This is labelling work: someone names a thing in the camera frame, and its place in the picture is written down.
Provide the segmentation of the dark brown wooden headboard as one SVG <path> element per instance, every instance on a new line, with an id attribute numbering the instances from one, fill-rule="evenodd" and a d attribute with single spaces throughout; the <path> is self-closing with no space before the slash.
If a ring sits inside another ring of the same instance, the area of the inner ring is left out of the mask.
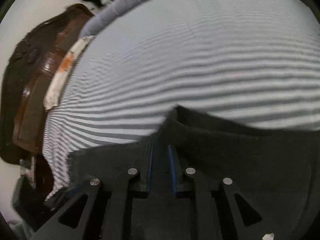
<path id="1" fill-rule="evenodd" d="M 35 27 L 15 48 L 1 91 L 1 158 L 17 165 L 42 149 L 43 100 L 62 59 L 93 14 L 74 4 Z"/>

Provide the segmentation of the grey white striped bedsheet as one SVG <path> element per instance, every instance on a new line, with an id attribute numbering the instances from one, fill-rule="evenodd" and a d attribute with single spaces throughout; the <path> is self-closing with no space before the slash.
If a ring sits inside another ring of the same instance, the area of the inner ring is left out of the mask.
<path id="1" fill-rule="evenodd" d="M 100 31 L 46 120 L 54 190 L 71 152 L 150 135 L 175 106 L 319 129 L 319 22 L 300 0 L 148 0 Z"/>

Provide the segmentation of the white floral pillow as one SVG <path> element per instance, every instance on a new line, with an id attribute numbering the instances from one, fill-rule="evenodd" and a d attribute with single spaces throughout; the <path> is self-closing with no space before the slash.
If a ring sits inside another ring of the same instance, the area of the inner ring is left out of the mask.
<path id="1" fill-rule="evenodd" d="M 43 106 L 45 110 L 48 111 L 59 105 L 60 96 L 64 90 L 71 70 L 79 56 L 94 38 L 94 35 L 79 38 L 67 51 L 67 54 L 62 59 L 44 96 Z"/>

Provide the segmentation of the dark grey pants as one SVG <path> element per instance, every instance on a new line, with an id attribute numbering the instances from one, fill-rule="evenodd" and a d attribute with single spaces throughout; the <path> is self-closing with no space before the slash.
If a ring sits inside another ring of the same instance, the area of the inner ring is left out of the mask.
<path id="1" fill-rule="evenodd" d="M 70 154 L 108 197 L 104 239 L 319 239 L 319 132 L 174 108 L 138 142 Z"/>

